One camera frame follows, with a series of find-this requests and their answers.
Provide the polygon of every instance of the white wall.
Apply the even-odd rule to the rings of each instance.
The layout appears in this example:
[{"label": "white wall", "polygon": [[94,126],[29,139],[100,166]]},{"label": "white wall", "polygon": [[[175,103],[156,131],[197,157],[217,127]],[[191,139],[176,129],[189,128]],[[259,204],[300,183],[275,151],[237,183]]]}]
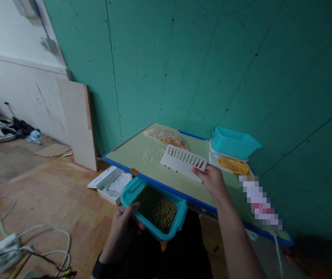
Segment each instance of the white wall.
[{"label": "white wall", "polygon": [[52,138],[70,145],[56,79],[68,79],[65,69],[0,56],[0,114],[16,117]]},{"label": "white wall", "polygon": [[[56,42],[43,0],[37,0],[50,38]],[[12,0],[0,0],[0,114],[16,117],[42,133],[70,144],[56,78],[68,79],[64,59],[41,45],[46,33],[40,19],[19,14]]]},{"label": "white wall", "polygon": [[[37,3],[48,35],[57,42],[43,0]],[[46,51],[40,37],[46,37],[46,33],[39,19],[27,19],[12,0],[0,0],[0,55],[65,68],[61,52],[53,55]]]}]

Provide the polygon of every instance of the blue table edge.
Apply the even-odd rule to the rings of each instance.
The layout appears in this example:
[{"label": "blue table edge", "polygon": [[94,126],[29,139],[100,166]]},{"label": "blue table edge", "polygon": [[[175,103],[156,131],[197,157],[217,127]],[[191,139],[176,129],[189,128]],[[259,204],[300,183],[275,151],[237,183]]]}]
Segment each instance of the blue table edge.
[{"label": "blue table edge", "polygon": [[[208,139],[201,138],[201,137],[198,137],[198,136],[193,136],[191,134],[188,134],[188,133],[185,133],[185,132],[182,132],[182,131],[179,131],[179,132],[181,134],[184,134],[184,135],[187,135],[187,136],[191,136],[191,137],[197,138],[199,140],[208,140]],[[122,170],[130,173],[130,170],[131,170],[130,168],[128,168],[128,167],[126,167],[126,166],[124,166],[124,165],[122,165],[120,163],[117,163],[117,162],[115,162],[115,161],[107,158],[107,155],[110,152],[112,152],[112,151],[113,150],[105,153],[105,155],[103,156],[104,161],[107,162],[107,163],[109,163],[109,164],[111,164],[111,165],[113,165],[113,166],[116,166],[116,167],[118,167],[118,168],[120,168],[120,169],[122,169]],[[154,186],[157,186],[157,187],[159,187],[159,188],[161,188],[163,190],[166,190],[166,191],[168,191],[168,192],[170,192],[170,193],[172,193],[172,194],[174,194],[176,196],[179,196],[179,197],[185,199],[186,201],[191,202],[191,203],[193,203],[193,204],[195,204],[195,205],[197,205],[197,206],[199,206],[199,207],[201,207],[201,208],[203,208],[203,209],[205,209],[205,210],[207,210],[207,211],[209,211],[209,212],[211,212],[211,213],[213,213],[213,214],[215,214],[217,216],[217,209],[215,207],[212,207],[211,205],[207,205],[207,204],[205,204],[205,203],[203,203],[203,202],[201,202],[201,201],[199,201],[199,200],[197,200],[195,198],[192,198],[191,196],[188,196],[188,195],[186,195],[184,193],[181,193],[181,192],[179,192],[179,191],[177,191],[177,190],[175,190],[175,189],[173,189],[171,187],[168,187],[167,185],[162,184],[162,183],[160,183],[160,182],[158,182],[158,181],[156,181],[154,179],[151,179],[150,177],[145,176],[145,175],[143,175],[141,173],[138,174],[138,177],[140,179],[145,180],[148,183],[151,183]],[[243,224],[244,224],[244,226],[245,226],[246,229],[248,229],[250,231],[253,231],[254,233],[257,233],[258,235],[261,235],[261,236],[263,236],[263,237],[265,237],[267,239],[270,239],[270,240],[274,241],[274,237],[269,232],[264,231],[261,228],[259,228],[257,226],[254,226],[254,225],[252,225],[252,224],[250,224],[250,223],[248,223],[246,221],[242,220],[242,222],[243,222]],[[287,240],[284,240],[284,239],[278,237],[278,243],[279,243],[279,245],[282,245],[282,246],[288,248],[288,247],[294,246],[295,242],[294,242],[293,237],[291,236],[291,234],[289,233],[289,231],[287,229],[286,229],[286,232],[287,232],[287,234],[290,237],[290,241],[287,241]]]}]

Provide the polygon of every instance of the orange tab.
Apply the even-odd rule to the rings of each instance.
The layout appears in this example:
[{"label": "orange tab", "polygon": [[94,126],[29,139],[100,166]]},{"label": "orange tab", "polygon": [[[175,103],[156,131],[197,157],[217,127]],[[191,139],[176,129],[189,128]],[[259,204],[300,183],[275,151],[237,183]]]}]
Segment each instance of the orange tab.
[{"label": "orange tab", "polygon": [[130,169],[130,173],[132,173],[136,177],[139,175],[139,171],[136,168]]}]

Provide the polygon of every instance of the white box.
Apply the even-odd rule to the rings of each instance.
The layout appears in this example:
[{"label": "white box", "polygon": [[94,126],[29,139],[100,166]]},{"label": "white box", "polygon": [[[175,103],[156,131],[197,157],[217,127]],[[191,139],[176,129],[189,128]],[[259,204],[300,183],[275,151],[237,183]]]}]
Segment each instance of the white box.
[{"label": "white box", "polygon": [[106,199],[108,202],[118,206],[120,205],[120,196],[122,193],[118,193],[116,191],[112,191],[109,187],[112,183],[117,180],[117,178],[122,174],[125,173],[129,176],[129,179],[132,179],[132,174],[124,172],[117,167],[111,166],[103,171],[98,177],[92,180],[87,187],[97,189],[97,192],[100,196]]}]

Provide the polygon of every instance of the white plastic comb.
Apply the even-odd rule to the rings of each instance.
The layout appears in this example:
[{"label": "white plastic comb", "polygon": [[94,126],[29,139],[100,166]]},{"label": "white plastic comb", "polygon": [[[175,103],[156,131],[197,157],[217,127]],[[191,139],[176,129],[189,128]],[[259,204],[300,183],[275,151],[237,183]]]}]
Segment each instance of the white plastic comb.
[{"label": "white plastic comb", "polygon": [[163,154],[161,164],[178,171],[200,183],[202,180],[192,172],[192,167],[205,171],[207,160],[184,149],[169,145]]}]

